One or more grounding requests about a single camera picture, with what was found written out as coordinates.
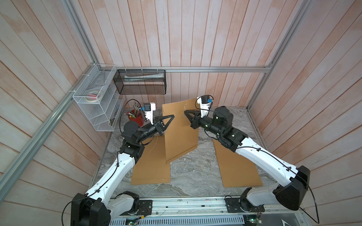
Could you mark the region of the horizontal aluminium wall rail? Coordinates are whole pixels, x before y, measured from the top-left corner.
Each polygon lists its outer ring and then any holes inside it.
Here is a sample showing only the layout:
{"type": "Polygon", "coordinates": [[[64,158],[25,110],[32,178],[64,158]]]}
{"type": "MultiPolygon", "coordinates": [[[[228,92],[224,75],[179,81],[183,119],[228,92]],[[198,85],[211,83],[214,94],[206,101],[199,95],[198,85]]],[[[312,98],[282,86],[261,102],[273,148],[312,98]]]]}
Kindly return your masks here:
{"type": "Polygon", "coordinates": [[[271,66],[150,66],[150,67],[115,67],[113,65],[101,65],[100,68],[123,71],[165,71],[166,73],[267,73],[271,66]]]}

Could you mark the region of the bundle of coloured pencils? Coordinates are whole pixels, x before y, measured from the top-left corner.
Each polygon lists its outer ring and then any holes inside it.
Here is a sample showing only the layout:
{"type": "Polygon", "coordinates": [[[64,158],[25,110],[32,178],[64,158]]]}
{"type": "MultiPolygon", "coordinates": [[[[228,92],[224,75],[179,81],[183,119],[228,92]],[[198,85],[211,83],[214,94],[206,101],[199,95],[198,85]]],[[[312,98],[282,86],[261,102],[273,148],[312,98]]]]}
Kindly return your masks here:
{"type": "Polygon", "coordinates": [[[133,103],[132,107],[133,107],[133,117],[137,118],[141,116],[141,106],[139,104],[133,103]]]}

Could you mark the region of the tape roll on shelf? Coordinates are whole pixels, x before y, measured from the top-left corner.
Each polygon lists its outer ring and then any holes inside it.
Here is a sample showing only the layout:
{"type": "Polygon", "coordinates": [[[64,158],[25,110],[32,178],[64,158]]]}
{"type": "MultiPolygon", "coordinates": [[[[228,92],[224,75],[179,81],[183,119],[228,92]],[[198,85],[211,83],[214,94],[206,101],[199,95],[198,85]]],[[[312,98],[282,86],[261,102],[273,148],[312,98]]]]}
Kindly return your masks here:
{"type": "Polygon", "coordinates": [[[100,90],[92,90],[85,94],[84,99],[87,103],[97,103],[102,99],[102,93],[100,90]]]}

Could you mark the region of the black mesh wall basket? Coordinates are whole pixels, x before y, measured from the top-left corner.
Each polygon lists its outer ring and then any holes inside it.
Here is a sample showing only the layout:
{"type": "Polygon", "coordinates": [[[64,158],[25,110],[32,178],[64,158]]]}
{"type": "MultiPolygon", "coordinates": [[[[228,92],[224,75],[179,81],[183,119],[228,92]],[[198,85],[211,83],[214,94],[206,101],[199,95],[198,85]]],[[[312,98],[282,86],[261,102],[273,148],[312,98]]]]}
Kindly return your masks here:
{"type": "Polygon", "coordinates": [[[166,72],[149,69],[118,69],[113,82],[121,95],[165,95],[166,72]]]}

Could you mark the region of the red metal pencil bucket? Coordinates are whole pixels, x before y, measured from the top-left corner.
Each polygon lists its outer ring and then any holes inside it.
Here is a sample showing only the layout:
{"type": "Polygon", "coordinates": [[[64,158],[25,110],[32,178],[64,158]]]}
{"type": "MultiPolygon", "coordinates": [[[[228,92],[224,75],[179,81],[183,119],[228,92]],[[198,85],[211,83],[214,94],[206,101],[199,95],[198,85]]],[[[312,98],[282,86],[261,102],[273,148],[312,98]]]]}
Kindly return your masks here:
{"type": "Polygon", "coordinates": [[[140,111],[131,110],[131,111],[127,112],[127,116],[128,116],[129,121],[136,122],[140,127],[142,127],[144,125],[144,119],[143,119],[140,111]]]}

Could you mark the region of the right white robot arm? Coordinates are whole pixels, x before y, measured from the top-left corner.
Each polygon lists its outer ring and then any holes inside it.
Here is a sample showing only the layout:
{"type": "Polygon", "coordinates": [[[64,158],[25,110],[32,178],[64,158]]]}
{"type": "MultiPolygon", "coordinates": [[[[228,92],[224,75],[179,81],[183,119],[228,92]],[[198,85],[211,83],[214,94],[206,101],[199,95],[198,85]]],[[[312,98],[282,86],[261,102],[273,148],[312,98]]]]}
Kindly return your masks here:
{"type": "Polygon", "coordinates": [[[307,167],[296,167],[281,160],[233,127],[233,114],[225,106],[216,108],[212,117],[204,115],[202,109],[184,110],[182,114],[191,128],[211,132],[214,140],[223,147],[249,159],[276,180],[269,188],[247,188],[238,200],[243,212],[251,212],[265,204],[281,204],[289,210],[299,210],[309,188],[310,170],[307,167]]]}

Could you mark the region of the brown kraft file bag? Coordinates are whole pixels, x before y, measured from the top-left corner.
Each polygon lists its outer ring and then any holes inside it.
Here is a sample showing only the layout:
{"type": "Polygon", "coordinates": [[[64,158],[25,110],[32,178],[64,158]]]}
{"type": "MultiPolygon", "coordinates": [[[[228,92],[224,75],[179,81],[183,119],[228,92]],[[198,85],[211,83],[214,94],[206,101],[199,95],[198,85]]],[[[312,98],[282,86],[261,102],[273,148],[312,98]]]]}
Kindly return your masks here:
{"type": "Polygon", "coordinates": [[[141,158],[133,168],[132,185],[162,184],[171,181],[171,165],[166,163],[165,137],[148,139],[141,158]]]}

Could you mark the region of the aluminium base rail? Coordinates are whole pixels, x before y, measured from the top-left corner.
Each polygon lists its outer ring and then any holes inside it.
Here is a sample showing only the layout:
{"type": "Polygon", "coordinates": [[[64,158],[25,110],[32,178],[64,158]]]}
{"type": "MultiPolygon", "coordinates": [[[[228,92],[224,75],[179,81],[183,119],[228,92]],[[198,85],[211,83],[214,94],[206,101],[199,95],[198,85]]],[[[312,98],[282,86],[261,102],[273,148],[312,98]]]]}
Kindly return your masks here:
{"type": "Polygon", "coordinates": [[[248,206],[242,209],[241,198],[232,196],[212,197],[165,197],[165,198],[139,198],[134,193],[122,193],[106,202],[100,198],[95,200],[85,198],[80,201],[80,211],[84,208],[101,207],[102,212],[110,216],[111,220],[123,215],[127,216],[168,216],[168,215],[192,215],[192,214],[261,214],[265,209],[281,205],[268,204],[248,206]]]}

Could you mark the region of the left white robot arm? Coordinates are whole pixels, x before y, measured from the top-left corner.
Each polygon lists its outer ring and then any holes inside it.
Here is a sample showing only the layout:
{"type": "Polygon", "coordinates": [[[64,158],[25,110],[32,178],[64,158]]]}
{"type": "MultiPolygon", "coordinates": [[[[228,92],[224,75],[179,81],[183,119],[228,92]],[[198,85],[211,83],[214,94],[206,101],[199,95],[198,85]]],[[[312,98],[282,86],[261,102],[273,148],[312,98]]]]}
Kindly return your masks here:
{"type": "Polygon", "coordinates": [[[123,127],[122,145],[114,163],[102,178],[85,194],[78,193],[71,206],[70,225],[72,226],[108,226],[112,220],[124,213],[141,216],[139,196],[133,192],[123,192],[117,198],[111,196],[124,176],[141,158],[148,138],[156,134],[163,135],[174,119],[174,115],[157,116],[153,123],[140,127],[134,121],[123,127]]]}

